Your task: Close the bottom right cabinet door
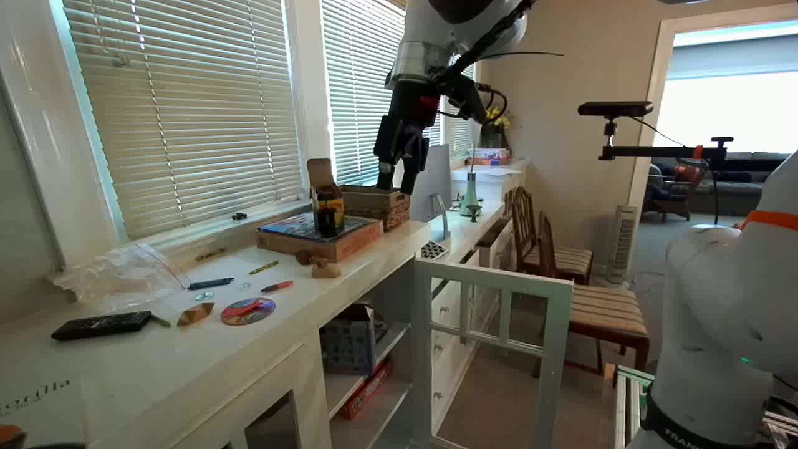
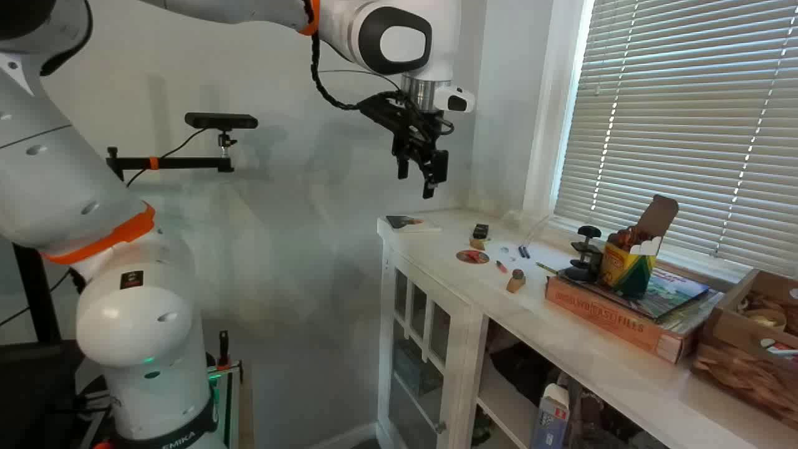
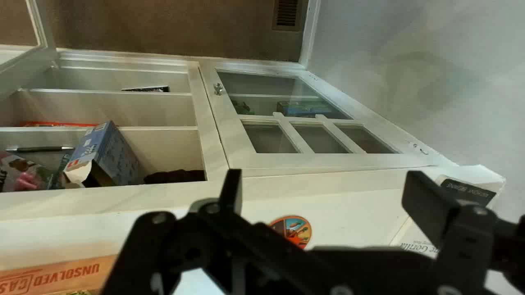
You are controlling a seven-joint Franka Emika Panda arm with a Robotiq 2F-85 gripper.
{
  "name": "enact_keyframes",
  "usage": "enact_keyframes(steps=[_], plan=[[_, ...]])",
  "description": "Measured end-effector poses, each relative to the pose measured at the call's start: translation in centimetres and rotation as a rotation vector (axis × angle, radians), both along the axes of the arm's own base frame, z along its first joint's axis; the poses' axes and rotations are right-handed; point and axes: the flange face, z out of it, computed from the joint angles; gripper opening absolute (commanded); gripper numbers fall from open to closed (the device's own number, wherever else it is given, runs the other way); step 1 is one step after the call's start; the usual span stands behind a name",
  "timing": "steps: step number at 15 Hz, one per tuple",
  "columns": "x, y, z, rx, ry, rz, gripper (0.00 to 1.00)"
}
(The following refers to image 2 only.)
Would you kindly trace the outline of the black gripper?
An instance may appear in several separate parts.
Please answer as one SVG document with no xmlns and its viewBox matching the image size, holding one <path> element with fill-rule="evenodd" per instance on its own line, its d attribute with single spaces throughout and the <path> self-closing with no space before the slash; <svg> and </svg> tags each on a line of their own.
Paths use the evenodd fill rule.
<svg viewBox="0 0 798 449">
<path fill-rule="evenodd" d="M 397 157 L 397 177 L 410 177 L 410 164 L 425 174 L 421 198 L 431 199 L 436 180 L 446 177 L 450 153 L 436 140 L 452 134 L 453 124 L 441 113 L 421 113 L 411 104 L 411 123 L 393 132 L 391 155 Z"/>
</svg>

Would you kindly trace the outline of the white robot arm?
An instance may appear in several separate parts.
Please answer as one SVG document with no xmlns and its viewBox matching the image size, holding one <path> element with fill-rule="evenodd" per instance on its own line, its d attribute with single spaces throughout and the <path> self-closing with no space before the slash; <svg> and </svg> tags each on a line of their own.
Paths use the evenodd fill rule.
<svg viewBox="0 0 798 449">
<path fill-rule="evenodd" d="M 144 0 L 210 23 L 280 23 L 377 76 L 402 76 L 393 129 L 435 164 L 462 0 Z M 47 97 L 92 34 L 89 0 L 3 0 L 0 231 L 82 275 L 78 346 L 100 364 L 115 449 L 224 449 L 187 244 Z"/>
</svg>

